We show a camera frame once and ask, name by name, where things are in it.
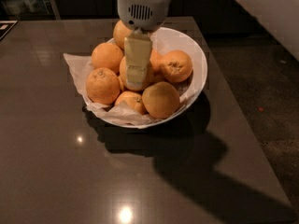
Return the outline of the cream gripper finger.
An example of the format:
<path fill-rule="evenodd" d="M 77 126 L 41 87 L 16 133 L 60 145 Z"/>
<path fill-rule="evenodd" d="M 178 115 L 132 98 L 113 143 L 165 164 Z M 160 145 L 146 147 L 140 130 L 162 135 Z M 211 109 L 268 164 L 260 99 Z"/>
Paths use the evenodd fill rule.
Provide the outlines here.
<path fill-rule="evenodd" d="M 148 72 L 152 41 L 148 32 L 133 30 L 124 38 L 126 83 L 130 88 L 141 88 Z"/>

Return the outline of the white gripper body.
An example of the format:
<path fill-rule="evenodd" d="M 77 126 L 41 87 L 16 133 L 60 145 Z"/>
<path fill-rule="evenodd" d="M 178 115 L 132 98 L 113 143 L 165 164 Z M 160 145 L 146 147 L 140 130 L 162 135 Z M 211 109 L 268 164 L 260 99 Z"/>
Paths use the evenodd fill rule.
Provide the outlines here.
<path fill-rule="evenodd" d="M 158 30 L 164 23 L 171 0 L 117 0 L 118 15 L 131 30 Z"/>

